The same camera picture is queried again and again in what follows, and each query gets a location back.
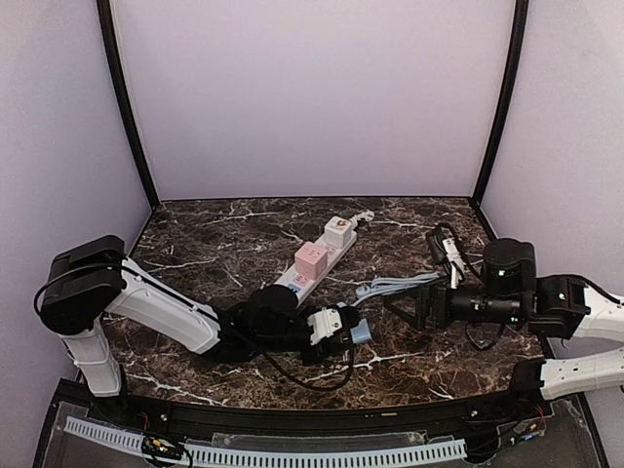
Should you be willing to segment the large pink cube adapter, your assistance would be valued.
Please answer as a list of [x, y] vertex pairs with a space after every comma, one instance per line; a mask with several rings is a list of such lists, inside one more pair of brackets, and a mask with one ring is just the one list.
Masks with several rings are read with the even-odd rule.
[[328, 266], [328, 250], [306, 242], [294, 255], [295, 271], [308, 279], [318, 279]]

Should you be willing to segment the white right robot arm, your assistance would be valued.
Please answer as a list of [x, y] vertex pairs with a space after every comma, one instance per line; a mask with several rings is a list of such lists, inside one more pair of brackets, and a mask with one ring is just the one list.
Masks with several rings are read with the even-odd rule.
[[[384, 306], [418, 331], [496, 324], [526, 329], [539, 338], [601, 338], [623, 341], [623, 299], [580, 275], [536, 274], [532, 244], [495, 239], [484, 247], [479, 285], [433, 280], [387, 295]], [[579, 392], [623, 385], [623, 350], [576, 359], [518, 362], [511, 392], [557, 400]]]

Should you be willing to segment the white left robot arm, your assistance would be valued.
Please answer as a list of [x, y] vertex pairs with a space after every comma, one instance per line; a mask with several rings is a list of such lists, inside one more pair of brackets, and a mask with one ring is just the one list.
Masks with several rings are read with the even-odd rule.
[[296, 292], [271, 285], [227, 309], [188, 298], [153, 278], [124, 252], [124, 241], [106, 235], [58, 254], [33, 309], [64, 343], [98, 398], [122, 394], [126, 377], [101, 327], [104, 314], [125, 317], [219, 364], [264, 357], [282, 376], [301, 385], [273, 359], [296, 353], [305, 366], [355, 353], [352, 330], [361, 315], [351, 305], [302, 309]]

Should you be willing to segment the white multicolour power strip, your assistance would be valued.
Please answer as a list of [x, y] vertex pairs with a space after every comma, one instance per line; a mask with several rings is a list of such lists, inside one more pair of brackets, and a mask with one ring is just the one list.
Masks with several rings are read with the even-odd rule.
[[357, 240], [355, 223], [334, 216], [315, 242], [306, 242], [294, 254], [293, 264], [275, 282], [295, 293], [298, 304], [320, 285]]

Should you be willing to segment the small blue cube adapter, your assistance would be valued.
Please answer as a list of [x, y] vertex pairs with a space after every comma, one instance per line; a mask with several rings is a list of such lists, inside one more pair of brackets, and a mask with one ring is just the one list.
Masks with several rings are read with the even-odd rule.
[[372, 341], [370, 326], [366, 318], [362, 319], [357, 326], [351, 328], [350, 334], [355, 345], [361, 345]]

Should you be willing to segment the white cube socket adapter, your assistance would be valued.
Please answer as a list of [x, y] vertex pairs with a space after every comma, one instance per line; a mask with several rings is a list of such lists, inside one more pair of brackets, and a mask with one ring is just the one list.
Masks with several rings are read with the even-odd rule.
[[333, 216], [324, 227], [324, 239], [327, 245], [343, 249], [351, 240], [354, 223], [350, 219]]

